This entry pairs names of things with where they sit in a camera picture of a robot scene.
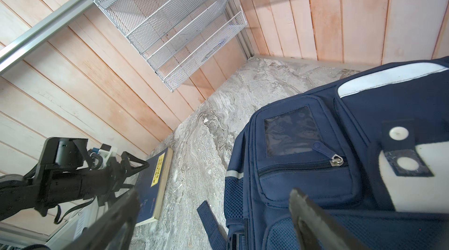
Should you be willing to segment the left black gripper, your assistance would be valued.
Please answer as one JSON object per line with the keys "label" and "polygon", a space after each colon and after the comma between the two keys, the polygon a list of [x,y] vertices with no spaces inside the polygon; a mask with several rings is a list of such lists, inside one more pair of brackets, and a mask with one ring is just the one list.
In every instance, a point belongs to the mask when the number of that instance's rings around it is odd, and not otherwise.
{"label": "left black gripper", "polygon": [[44,142],[33,183],[38,185],[35,210],[43,217],[59,204],[97,198],[99,205],[118,201],[116,188],[149,167],[149,163],[124,151],[100,154],[87,149],[86,138],[50,137]]}

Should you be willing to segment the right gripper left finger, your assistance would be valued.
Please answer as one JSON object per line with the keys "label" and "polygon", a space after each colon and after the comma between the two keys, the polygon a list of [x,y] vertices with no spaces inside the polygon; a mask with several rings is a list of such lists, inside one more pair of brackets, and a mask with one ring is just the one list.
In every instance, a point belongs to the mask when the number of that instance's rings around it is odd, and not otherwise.
{"label": "right gripper left finger", "polygon": [[88,230],[65,247],[67,250],[127,250],[140,211],[136,189],[120,199]]}

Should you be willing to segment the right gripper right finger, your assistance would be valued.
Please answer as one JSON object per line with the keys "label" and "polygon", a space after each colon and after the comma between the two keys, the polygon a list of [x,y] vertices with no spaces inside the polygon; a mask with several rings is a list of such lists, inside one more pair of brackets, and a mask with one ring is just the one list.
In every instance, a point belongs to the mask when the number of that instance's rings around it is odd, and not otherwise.
{"label": "right gripper right finger", "polygon": [[368,249],[300,189],[291,190],[289,211],[302,250]]}

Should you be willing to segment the dark blue book underneath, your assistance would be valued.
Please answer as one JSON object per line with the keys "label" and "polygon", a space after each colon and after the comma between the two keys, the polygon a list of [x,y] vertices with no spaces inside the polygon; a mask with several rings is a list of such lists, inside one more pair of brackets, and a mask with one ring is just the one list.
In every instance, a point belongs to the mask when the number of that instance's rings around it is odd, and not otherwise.
{"label": "dark blue book underneath", "polygon": [[171,148],[166,148],[146,160],[148,168],[139,173],[135,185],[140,199],[140,211],[136,226],[159,220],[173,154]]}

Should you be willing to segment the navy blue student backpack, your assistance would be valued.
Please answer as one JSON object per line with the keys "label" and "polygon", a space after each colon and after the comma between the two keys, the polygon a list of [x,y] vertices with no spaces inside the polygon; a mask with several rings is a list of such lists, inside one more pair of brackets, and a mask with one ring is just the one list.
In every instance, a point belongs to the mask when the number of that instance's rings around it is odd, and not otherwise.
{"label": "navy blue student backpack", "polygon": [[395,62],[275,101],[237,136],[214,250],[301,250],[297,188],[372,250],[449,247],[449,59]]}

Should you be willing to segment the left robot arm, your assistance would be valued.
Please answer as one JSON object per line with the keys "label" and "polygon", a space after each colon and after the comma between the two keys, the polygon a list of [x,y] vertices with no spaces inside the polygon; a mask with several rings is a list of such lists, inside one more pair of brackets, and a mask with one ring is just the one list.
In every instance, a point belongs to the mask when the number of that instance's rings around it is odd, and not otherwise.
{"label": "left robot arm", "polygon": [[103,159],[88,150],[86,138],[48,138],[39,162],[24,176],[1,176],[1,219],[21,210],[35,209],[47,216],[57,208],[54,219],[60,224],[65,216],[97,202],[111,206],[115,193],[131,189],[127,178],[147,169],[149,164],[124,152],[121,161],[114,156]]}

